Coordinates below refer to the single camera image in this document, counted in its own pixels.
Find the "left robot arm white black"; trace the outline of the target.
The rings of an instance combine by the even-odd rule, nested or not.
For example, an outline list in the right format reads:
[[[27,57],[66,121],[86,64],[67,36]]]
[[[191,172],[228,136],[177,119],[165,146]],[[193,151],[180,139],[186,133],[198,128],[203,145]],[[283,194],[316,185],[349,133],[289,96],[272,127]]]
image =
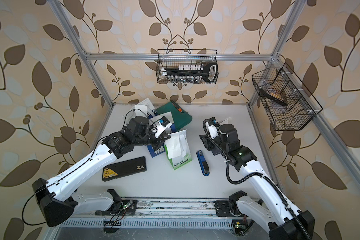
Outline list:
[[[37,204],[49,227],[55,227],[72,215],[93,211],[117,214],[125,210],[115,190],[82,195],[76,190],[95,173],[133,151],[136,146],[161,147],[170,135],[166,129],[172,123],[167,117],[150,123],[146,117],[136,116],[119,132],[106,136],[91,153],[49,180],[38,179],[33,184]]]

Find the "blue stapler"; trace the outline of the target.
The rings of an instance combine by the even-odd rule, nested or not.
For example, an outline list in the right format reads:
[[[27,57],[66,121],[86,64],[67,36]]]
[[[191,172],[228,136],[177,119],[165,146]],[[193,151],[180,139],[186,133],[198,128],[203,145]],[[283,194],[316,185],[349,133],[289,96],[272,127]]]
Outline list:
[[[201,150],[197,151],[197,158],[201,167],[202,174],[207,177],[210,175],[209,165],[204,157],[204,154]]]

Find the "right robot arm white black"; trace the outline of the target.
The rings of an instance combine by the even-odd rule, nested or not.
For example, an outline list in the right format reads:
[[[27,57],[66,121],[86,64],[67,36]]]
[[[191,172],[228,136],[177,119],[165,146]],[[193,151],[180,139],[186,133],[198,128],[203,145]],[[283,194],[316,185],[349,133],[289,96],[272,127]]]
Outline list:
[[[217,149],[226,162],[230,184],[249,182],[265,206],[252,200],[244,191],[229,197],[232,215],[246,215],[269,234],[271,240],[311,240],[315,218],[301,211],[267,175],[256,155],[241,145],[232,124],[220,125],[214,118],[203,121],[200,138],[209,151]]]

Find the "green white bag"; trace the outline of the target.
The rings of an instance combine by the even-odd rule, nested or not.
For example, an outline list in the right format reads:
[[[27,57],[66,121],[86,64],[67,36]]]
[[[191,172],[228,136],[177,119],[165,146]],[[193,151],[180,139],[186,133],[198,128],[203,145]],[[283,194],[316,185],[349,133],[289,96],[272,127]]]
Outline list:
[[[192,161],[191,150],[187,141],[187,130],[170,134],[165,141],[166,155],[174,170]]]

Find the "blue white bag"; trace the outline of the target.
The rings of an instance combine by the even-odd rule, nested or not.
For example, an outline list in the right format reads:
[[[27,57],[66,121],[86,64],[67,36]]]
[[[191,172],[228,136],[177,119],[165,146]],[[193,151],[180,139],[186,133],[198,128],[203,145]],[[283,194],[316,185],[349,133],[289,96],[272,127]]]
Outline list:
[[[164,124],[163,118],[167,118],[167,120],[170,122],[170,126],[168,124]],[[157,129],[155,132],[156,137],[163,137],[165,134],[172,134],[177,131],[175,127],[175,121],[173,119],[171,112],[166,112],[164,114],[157,115],[155,117],[150,118],[155,124],[154,127]],[[152,158],[162,154],[165,152],[164,144],[162,144],[157,150],[154,150],[152,145],[147,146],[150,155]]]
[[[157,111],[149,98],[146,98],[137,105],[134,105],[137,116],[143,116],[144,114],[150,119],[157,115]]]

